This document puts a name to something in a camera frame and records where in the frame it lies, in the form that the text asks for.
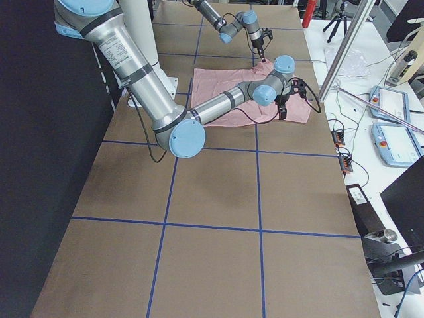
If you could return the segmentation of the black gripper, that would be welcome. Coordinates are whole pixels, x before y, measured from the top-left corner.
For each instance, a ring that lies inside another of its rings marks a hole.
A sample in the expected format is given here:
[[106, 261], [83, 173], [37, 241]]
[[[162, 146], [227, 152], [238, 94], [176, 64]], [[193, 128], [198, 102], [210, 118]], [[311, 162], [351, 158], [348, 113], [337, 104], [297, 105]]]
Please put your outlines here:
[[269, 38], [269, 41], [273, 39], [272, 30], [270, 28], [259, 28], [256, 31], [250, 32], [250, 41], [252, 44], [252, 47], [257, 50], [258, 55], [262, 62], [266, 61], [263, 45], [264, 45], [264, 39]]
[[304, 100], [307, 99], [306, 83], [301, 78], [290, 78], [274, 100], [276, 105], [279, 105], [279, 120], [285, 120], [287, 118], [288, 110], [286, 108], [286, 102], [291, 95], [296, 94]]

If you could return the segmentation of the silver UR robot arm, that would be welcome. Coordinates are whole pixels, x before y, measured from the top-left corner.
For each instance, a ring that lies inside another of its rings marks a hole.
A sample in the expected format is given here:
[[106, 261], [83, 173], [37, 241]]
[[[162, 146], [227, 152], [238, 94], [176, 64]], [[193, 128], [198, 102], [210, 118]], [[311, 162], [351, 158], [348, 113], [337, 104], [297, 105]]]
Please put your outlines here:
[[55, 1], [59, 34], [94, 43], [123, 87], [146, 111], [158, 145], [178, 158], [197, 155], [205, 144], [204, 125], [253, 100], [267, 106], [294, 93], [291, 56], [276, 58], [263, 79], [246, 81], [193, 109], [175, 103], [160, 69], [147, 1]]
[[268, 38], [268, 43], [273, 40], [272, 30], [260, 27], [254, 10], [239, 11], [235, 15], [225, 13], [221, 16], [208, 1], [188, 1], [188, 5], [195, 7], [202, 14], [219, 33], [221, 42], [225, 44], [229, 44], [238, 33], [244, 30], [250, 51], [259, 55], [262, 62], [266, 61], [265, 49], [268, 46], [264, 46], [264, 39]]

